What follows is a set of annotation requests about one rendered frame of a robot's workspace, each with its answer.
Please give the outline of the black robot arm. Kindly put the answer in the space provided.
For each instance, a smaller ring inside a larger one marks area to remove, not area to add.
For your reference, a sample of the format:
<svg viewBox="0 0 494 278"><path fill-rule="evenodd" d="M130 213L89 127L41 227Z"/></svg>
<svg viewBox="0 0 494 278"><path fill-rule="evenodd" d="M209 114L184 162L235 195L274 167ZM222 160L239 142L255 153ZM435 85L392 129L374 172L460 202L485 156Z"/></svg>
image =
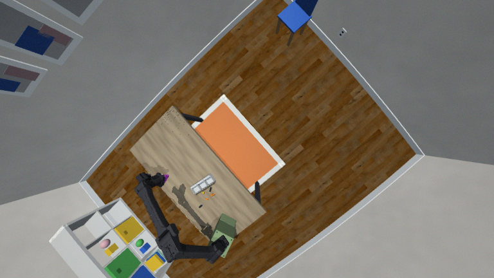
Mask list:
<svg viewBox="0 0 494 278"><path fill-rule="evenodd" d="M177 259L204 259L214 264L229 245L228 240L222 235L210 246L185 245L179 242L179 230L175 223L169 224L161 211L152 189L156 183L154 179L159 176L146 174L137 175L138 185L134 188L136 194L142 199L147 212L157 231L155 239L158 248L163 252L168 263ZM213 245L214 244L214 245Z"/></svg>

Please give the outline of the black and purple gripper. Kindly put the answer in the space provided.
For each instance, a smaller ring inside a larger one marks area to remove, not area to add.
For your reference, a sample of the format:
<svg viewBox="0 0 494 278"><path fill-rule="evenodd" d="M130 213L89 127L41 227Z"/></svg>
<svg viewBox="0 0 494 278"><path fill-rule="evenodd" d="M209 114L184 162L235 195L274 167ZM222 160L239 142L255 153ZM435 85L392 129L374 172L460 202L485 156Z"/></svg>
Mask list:
<svg viewBox="0 0 494 278"><path fill-rule="evenodd" d="M168 174L162 174L161 175L161 173L156 173L156 175L159 177L154 179L154 181L155 181L157 186L162 187L164 185L164 183L166 182L169 175Z"/></svg>

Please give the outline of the grey three-compartment bin rack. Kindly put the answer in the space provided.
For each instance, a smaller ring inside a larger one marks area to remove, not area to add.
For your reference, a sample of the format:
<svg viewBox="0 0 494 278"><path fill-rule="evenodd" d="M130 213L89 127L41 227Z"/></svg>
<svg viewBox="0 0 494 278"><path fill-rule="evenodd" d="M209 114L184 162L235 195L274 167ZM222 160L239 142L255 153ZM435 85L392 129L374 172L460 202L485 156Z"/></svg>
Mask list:
<svg viewBox="0 0 494 278"><path fill-rule="evenodd" d="M192 192L194 194L196 194L199 191L203 190L205 187L212 184L214 181L215 181L215 179L212 176L212 174L209 174L207 177L203 178L202 180L200 180L199 182L197 182L196 184L191 186L190 189L192 190Z"/></svg>

